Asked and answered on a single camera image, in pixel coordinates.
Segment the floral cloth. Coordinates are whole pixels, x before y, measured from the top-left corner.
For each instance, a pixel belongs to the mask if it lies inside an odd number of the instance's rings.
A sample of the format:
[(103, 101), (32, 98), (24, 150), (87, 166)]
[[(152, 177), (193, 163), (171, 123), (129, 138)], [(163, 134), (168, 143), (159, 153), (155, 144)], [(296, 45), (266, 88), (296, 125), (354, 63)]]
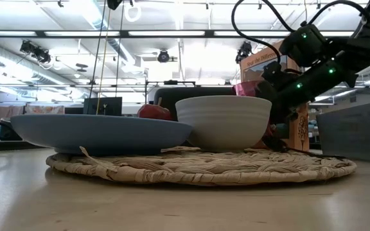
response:
[(25, 114), (65, 114), (65, 106), (26, 105)]

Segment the orange cereal box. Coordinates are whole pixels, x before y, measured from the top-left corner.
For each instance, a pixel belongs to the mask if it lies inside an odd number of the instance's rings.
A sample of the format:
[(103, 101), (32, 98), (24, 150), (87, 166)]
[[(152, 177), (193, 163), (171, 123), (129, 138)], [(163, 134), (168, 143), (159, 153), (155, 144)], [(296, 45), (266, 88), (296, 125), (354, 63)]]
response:
[[(241, 82), (263, 80), (263, 68), (277, 60), (276, 54), (268, 47), (244, 58), (240, 62)], [(296, 112), (298, 113), (297, 119), (276, 124), (273, 134), (285, 141), (290, 148), (308, 151), (308, 104), (302, 104)]]

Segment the red orange apple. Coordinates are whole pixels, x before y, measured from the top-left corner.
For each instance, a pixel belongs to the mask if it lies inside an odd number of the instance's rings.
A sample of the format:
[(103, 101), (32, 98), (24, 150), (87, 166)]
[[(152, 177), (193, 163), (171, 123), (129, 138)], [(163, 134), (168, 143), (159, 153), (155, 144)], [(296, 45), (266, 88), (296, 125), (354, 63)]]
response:
[(147, 119), (160, 119), (173, 121), (173, 117), (167, 108), (161, 106), (162, 97), (158, 98), (157, 104), (145, 104), (137, 112), (137, 116)]

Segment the black overhead beam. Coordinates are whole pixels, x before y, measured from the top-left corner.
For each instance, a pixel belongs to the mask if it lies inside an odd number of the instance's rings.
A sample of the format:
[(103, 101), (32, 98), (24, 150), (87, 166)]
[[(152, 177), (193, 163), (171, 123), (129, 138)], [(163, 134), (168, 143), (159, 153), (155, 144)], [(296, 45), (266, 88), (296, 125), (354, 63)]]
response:
[[(283, 39), (289, 31), (281, 30), (248, 30), (242, 31), (248, 37), (257, 39)], [(325, 30), (324, 37), (350, 37), (353, 31)], [(49, 39), (98, 39), (98, 38), (239, 38), (233, 30), (0, 30), (0, 38), (49, 38)]]

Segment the white ribbed bowl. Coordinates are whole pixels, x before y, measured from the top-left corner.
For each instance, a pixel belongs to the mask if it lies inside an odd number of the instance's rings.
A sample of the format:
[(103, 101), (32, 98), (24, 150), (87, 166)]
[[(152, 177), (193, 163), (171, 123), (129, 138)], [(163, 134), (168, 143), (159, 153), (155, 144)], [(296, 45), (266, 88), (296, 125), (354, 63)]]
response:
[(249, 96), (201, 96), (175, 104), (177, 120), (192, 131), (188, 142), (205, 151), (240, 151), (267, 130), (272, 103)]

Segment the grey rectangular tray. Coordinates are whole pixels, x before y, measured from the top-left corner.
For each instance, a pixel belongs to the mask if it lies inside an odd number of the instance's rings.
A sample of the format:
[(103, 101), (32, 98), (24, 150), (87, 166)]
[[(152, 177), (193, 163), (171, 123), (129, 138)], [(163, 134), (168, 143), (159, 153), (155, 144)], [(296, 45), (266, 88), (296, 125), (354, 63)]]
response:
[(370, 161), (370, 103), (317, 116), (322, 153)]

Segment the blue plate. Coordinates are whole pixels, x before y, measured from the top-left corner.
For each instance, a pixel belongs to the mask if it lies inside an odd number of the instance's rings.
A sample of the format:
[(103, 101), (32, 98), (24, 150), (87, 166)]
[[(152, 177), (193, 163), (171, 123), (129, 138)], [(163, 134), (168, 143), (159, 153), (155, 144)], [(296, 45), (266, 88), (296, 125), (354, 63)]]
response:
[(58, 153), (81, 155), (84, 147), (93, 156), (155, 155), (183, 144), (190, 125), (137, 117), (27, 114), (10, 119), (26, 142), (53, 148)]

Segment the black monitor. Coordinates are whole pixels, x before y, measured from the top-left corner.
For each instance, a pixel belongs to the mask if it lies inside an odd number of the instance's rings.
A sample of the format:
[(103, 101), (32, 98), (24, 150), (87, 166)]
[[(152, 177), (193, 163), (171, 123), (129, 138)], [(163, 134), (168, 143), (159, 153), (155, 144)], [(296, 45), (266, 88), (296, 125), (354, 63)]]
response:
[(84, 99), (84, 114), (121, 116), (122, 97)]

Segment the round woven placemat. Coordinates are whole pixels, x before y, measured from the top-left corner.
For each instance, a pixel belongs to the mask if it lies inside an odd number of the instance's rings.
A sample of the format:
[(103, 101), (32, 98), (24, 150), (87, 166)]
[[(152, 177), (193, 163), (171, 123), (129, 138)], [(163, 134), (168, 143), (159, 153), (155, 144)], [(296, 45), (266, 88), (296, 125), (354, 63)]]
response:
[(211, 153), (175, 147), (153, 156), (92, 157), (57, 153), (46, 164), (57, 171), (130, 184), (255, 185), (324, 181), (355, 172), (357, 164), (340, 157), (264, 149)]

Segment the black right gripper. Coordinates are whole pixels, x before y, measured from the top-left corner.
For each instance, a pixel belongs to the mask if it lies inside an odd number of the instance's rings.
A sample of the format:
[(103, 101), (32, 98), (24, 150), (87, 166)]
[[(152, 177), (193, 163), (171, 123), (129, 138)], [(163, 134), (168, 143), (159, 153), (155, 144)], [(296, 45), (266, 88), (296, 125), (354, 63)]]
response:
[(256, 85), (256, 97), (272, 103), (271, 123), (282, 123), (295, 117), (298, 107), (312, 101), (319, 94), (317, 84), (309, 77), (299, 78), (279, 92), (265, 80)]

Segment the red faceted cup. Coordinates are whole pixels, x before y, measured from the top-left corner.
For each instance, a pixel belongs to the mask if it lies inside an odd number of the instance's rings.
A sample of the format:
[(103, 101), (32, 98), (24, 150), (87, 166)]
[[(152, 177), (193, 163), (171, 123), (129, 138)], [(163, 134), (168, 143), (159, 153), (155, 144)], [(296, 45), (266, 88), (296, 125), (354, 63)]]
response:
[(233, 86), (233, 92), (237, 96), (257, 97), (260, 95), (259, 84), (262, 80), (245, 81)]

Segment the black bucket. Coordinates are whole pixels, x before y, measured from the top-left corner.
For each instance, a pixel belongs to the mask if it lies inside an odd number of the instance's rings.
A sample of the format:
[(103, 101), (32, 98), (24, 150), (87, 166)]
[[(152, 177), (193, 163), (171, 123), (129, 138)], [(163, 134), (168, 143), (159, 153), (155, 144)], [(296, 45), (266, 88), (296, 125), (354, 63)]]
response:
[(0, 119), (0, 137), (4, 137), (7, 141), (21, 141), (21, 137), (12, 130), (12, 125), (9, 117), (4, 117)]

